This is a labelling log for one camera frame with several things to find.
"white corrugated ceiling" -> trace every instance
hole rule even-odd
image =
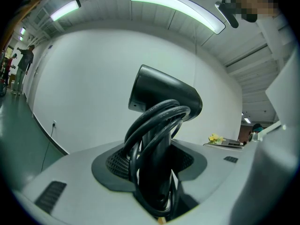
[[[268,47],[265,34],[257,23],[239,19],[239,27],[232,28],[215,8],[221,0],[191,0],[204,7],[226,24],[216,35],[193,18],[160,5],[131,2],[130,0],[80,0],[82,7],[56,22],[50,14],[71,0],[44,0],[23,22],[35,35],[33,43],[63,33],[69,27],[96,20],[121,19],[143,21],[175,31],[196,41],[219,61],[242,86],[243,112],[251,121],[273,123],[276,113],[264,91],[276,78],[280,67]],[[284,45],[284,61],[295,46],[295,39],[282,15],[274,18]]]

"fluorescent light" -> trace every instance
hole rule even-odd
[[[57,19],[61,18],[62,16],[66,15],[69,12],[72,12],[78,8],[81,7],[81,4],[79,0],[73,0],[63,6],[62,8],[58,9],[55,13],[53,13],[50,17],[53,21],[56,21]]]
[[[224,28],[225,24],[222,23],[212,13],[191,2],[190,0],[131,0],[140,2],[155,3],[169,8],[173,8],[177,11],[185,13],[186,15],[196,19],[203,25],[211,29],[214,33],[219,34]]]
[[[21,33],[22,35],[24,35],[25,31],[26,31],[26,29],[25,29],[25,28],[22,28],[20,33]]]
[[[247,123],[251,123],[248,118],[244,118]]]

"person wearing black cap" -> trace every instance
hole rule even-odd
[[[259,123],[254,124],[254,126],[252,127],[252,132],[253,133],[259,133],[261,131],[263,131],[262,125],[259,124]]]
[[[30,45],[27,50],[23,50],[20,48],[17,48],[23,54],[23,57],[21,58],[21,61],[18,64],[18,70],[15,78],[15,83],[13,90],[11,91],[12,94],[16,95],[18,92],[18,95],[21,94],[21,88],[22,88],[22,82],[24,79],[25,74],[27,74],[28,69],[30,68],[31,63],[33,62],[33,52],[34,45]]]

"glossy floor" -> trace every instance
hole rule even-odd
[[[0,161],[2,174],[12,189],[21,190],[41,172],[48,143],[25,96],[14,96],[8,90],[0,98]],[[62,156],[50,143],[43,170]]]

